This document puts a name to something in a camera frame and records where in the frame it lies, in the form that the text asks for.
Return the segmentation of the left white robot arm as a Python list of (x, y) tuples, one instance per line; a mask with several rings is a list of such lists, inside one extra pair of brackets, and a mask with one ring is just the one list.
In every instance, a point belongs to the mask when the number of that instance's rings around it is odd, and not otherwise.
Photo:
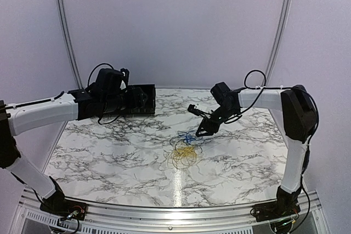
[(155, 86), (130, 85), (128, 81), (127, 69), (105, 68), (100, 69), (96, 80), (84, 89), (22, 104), (1, 102), (1, 168), (35, 190), (42, 197), (44, 207), (58, 215), (67, 213), (69, 202), (60, 186), (18, 150), (15, 137), (58, 122), (155, 113)]

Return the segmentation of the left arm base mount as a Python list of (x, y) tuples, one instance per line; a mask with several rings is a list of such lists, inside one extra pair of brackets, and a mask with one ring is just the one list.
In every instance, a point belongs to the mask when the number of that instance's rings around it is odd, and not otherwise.
[(62, 202), (53, 204), (41, 201), (40, 210), (66, 219), (73, 218), (81, 221), (85, 219), (87, 207), (86, 203), (64, 199)]

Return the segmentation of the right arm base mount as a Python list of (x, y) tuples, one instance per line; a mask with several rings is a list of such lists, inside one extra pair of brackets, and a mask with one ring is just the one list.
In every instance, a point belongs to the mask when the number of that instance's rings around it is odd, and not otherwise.
[(255, 217), (256, 222), (262, 222), (297, 215), (300, 211), (298, 202), (293, 202), (287, 207), (279, 207), (277, 201), (270, 201), (255, 204), (250, 210), (250, 214)]

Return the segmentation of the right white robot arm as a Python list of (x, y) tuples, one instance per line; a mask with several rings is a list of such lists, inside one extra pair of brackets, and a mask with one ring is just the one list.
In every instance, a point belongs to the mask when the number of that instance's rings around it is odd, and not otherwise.
[(216, 110), (205, 112), (197, 105), (188, 106), (190, 113), (202, 117), (197, 137), (214, 135), (221, 124), (238, 120), (252, 107), (281, 112), (288, 153), (284, 176), (271, 211), (276, 216), (284, 216), (297, 202), (302, 190), (303, 174), (309, 164), (310, 141), (319, 124), (313, 98), (302, 85), (230, 89), (221, 82), (210, 92), (219, 105)]

